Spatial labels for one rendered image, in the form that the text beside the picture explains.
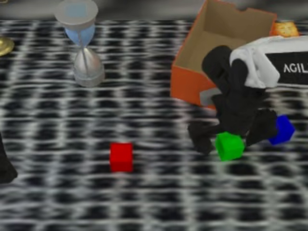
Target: red cube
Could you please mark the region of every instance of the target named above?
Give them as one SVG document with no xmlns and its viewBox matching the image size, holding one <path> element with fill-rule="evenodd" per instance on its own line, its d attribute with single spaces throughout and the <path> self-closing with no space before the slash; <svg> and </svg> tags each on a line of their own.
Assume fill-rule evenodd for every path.
<svg viewBox="0 0 308 231">
<path fill-rule="evenodd" d="M 109 163 L 112 172 L 133 171 L 133 145 L 131 143 L 111 143 Z"/>
</svg>

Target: silver hourglass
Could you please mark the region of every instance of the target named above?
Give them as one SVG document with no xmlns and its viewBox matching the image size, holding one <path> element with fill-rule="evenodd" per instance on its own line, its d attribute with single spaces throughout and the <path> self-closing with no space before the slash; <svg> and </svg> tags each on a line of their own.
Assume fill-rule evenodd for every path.
<svg viewBox="0 0 308 231">
<path fill-rule="evenodd" d="M 83 87 L 95 87 L 105 78 L 100 58 L 88 47 L 94 37 L 97 13 L 98 7 L 92 0 L 64 0 L 54 14 L 68 38 L 79 46 L 73 70 L 76 82 Z"/>
</svg>

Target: open box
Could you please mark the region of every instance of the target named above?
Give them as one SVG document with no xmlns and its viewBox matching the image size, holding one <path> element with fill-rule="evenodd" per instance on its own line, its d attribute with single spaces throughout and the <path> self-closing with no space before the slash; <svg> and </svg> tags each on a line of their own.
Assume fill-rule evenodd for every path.
<svg viewBox="0 0 308 231">
<path fill-rule="evenodd" d="M 215 88 L 202 72 L 203 58 L 216 46 L 236 49 L 272 34 L 276 14 L 206 0 L 171 68 L 171 97 L 201 106 L 200 93 Z"/>
</svg>

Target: black and white checkered cloth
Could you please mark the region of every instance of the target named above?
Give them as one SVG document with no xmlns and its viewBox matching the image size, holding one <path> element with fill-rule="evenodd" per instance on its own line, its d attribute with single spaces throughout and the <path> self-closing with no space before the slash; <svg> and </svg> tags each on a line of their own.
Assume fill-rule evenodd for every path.
<svg viewBox="0 0 308 231">
<path fill-rule="evenodd" d="M 59 24 L 0 22 L 16 43 L 0 58 L 0 131 L 19 172 L 0 186 L 0 231 L 308 231 L 308 87 L 278 87 L 267 101 L 296 127 L 289 143 L 230 162 L 198 154 L 187 123 L 215 119 L 169 96 L 190 26 L 97 24 L 107 79 L 86 89 Z M 111 142 L 133 143 L 133 173 L 110 172 Z"/>
</svg>

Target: hourglass top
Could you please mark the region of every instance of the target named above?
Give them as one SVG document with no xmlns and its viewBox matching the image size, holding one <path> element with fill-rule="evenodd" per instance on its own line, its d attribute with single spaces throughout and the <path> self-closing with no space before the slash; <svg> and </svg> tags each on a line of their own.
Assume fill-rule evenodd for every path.
<svg viewBox="0 0 308 231">
<path fill-rule="evenodd" d="M 54 15 L 65 28 L 81 31 L 95 23 L 97 13 L 98 7 L 93 0 L 64 0 Z"/>
</svg>

